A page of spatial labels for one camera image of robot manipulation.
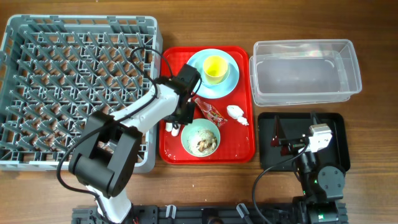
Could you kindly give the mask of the yellow plastic cup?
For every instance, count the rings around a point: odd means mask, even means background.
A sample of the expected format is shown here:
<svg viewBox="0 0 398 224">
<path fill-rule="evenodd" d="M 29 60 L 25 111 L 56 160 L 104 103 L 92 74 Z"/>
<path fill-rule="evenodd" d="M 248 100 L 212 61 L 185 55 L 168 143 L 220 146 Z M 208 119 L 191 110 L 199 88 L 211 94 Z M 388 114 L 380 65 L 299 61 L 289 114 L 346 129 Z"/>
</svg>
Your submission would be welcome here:
<svg viewBox="0 0 398 224">
<path fill-rule="evenodd" d="M 210 55 L 203 62 L 203 71 L 210 85 L 218 85 L 228 76 L 229 63 L 219 55 Z"/>
</svg>

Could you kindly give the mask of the green bowl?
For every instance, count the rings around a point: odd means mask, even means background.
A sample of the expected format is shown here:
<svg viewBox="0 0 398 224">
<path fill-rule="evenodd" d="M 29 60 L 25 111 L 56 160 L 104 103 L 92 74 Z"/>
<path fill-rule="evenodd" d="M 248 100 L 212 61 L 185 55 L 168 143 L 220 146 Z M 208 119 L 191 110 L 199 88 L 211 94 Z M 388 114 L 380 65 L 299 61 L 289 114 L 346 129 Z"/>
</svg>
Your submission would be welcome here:
<svg viewBox="0 0 398 224">
<path fill-rule="evenodd" d="M 182 146 L 183 148 L 192 156 L 194 156 L 192 154 L 192 152 L 189 150 L 189 146 L 188 146 L 188 139 L 190 137 L 190 135 L 198 130 L 198 129 L 209 129 L 210 131 L 214 132 L 215 136 L 218 138 L 218 145 L 216 147 L 216 150 L 218 149 L 218 146 L 220 145 L 220 141 L 221 141 L 221 134 L 220 131 L 218 129 L 218 127 L 212 123 L 211 121 L 207 120 L 207 119 L 194 119 L 193 122 L 191 124 L 186 125 L 181 133 L 181 142 L 182 142 Z"/>
</svg>

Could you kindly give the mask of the white plastic spoon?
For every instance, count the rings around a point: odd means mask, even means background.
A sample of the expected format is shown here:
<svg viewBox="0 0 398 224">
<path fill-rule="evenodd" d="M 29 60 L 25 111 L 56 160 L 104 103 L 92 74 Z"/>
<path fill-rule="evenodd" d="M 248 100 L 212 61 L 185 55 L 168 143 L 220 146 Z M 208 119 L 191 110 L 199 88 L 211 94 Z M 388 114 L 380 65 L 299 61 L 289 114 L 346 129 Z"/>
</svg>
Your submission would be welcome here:
<svg viewBox="0 0 398 224">
<path fill-rule="evenodd" d="M 166 130 L 167 132 L 171 132 L 172 129 L 173 129 L 173 124 L 172 124 L 172 123 L 166 123 L 166 124 L 165 124 L 165 130 Z"/>
</svg>

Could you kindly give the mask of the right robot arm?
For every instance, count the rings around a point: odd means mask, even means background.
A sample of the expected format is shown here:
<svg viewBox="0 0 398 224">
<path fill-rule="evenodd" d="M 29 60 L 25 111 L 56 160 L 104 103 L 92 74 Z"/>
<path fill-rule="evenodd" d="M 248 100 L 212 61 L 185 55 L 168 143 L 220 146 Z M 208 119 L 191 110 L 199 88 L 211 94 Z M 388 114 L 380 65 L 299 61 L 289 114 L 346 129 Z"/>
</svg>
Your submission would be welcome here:
<svg viewBox="0 0 398 224">
<path fill-rule="evenodd" d="M 280 147 L 282 156 L 295 166 L 295 175 L 303 195 L 295 197 L 295 215 L 299 223 L 348 223 L 347 210 L 340 203 L 345 186 L 345 171 L 335 164 L 321 163 L 317 154 L 325 150 L 333 139 L 329 125 L 322 123 L 315 113 L 308 133 L 288 138 L 279 116 L 275 116 L 272 147 Z"/>
</svg>

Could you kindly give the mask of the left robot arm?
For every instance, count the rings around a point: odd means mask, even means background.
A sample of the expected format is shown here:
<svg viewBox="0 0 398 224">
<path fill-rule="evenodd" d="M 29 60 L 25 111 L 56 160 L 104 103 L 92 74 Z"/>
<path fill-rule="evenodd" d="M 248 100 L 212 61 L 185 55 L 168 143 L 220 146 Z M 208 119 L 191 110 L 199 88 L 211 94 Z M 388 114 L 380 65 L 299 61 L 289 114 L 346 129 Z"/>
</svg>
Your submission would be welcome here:
<svg viewBox="0 0 398 224">
<path fill-rule="evenodd" d="M 194 104 L 189 100 L 200 86 L 201 75 L 183 65 L 175 77 L 153 80 L 148 93 L 128 107 L 105 114 L 94 112 L 73 147 L 68 170 L 95 197 L 98 213 L 107 223 L 132 219 L 132 203 L 125 186 L 132 176 L 142 136 L 159 121 L 189 124 Z"/>
</svg>

